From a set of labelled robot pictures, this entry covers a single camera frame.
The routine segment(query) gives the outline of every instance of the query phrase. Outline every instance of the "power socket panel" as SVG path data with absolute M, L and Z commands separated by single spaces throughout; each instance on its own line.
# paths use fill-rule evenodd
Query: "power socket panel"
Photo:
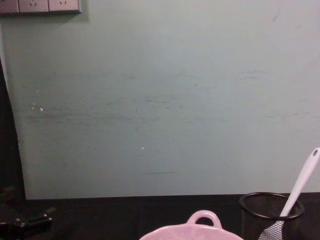
M 48 0 L 19 0 L 20 13 L 49 12 Z
M 18 12 L 18 0 L 0 0 L 0 14 L 13 14 Z
M 81 0 L 48 0 L 50 12 L 81 12 Z

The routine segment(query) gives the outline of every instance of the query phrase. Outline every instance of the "spatula handle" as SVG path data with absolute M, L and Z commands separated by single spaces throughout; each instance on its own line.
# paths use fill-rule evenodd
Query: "spatula handle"
M 295 182 L 295 185 L 291 191 L 291 194 L 285 203 L 285 206 L 280 214 L 280 217 L 286 217 L 290 213 L 292 207 L 294 206 L 295 202 L 297 201 L 301 193 L 302 188 L 305 186 L 310 175 L 314 171 L 319 161 L 319 158 L 320 158 L 320 147 L 317 147 L 312 151 L 310 156 L 305 161 L 305 164 L 303 165 L 303 168 L 299 174 L 298 179 Z

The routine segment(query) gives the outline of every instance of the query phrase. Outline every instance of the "wall socket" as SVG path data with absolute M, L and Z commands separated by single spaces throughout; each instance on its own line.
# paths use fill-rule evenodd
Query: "wall socket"
M 0 14 L 13 14 L 18 12 L 18 0 L 0 0 Z
M 19 0 L 20 13 L 49 12 L 48 0 Z
M 81 0 L 49 0 L 50 12 L 81 12 Z

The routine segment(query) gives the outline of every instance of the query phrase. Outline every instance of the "mesh pen holder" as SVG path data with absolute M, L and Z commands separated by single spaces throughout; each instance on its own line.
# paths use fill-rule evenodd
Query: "mesh pen holder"
M 282 232 L 282 240 L 296 240 L 305 208 L 296 201 L 289 215 L 280 217 L 287 199 L 284 195 L 270 192 L 255 192 L 242 196 L 239 200 L 242 209 L 242 238 L 258 240 L 265 229 L 277 221 L 283 221 L 283 226 L 274 231 Z

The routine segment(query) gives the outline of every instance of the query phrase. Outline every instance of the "light green wall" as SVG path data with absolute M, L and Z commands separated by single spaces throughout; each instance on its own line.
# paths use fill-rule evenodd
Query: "light green wall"
M 320 145 L 320 3 L 280 3 L 3 18 L 27 198 L 289 192 Z

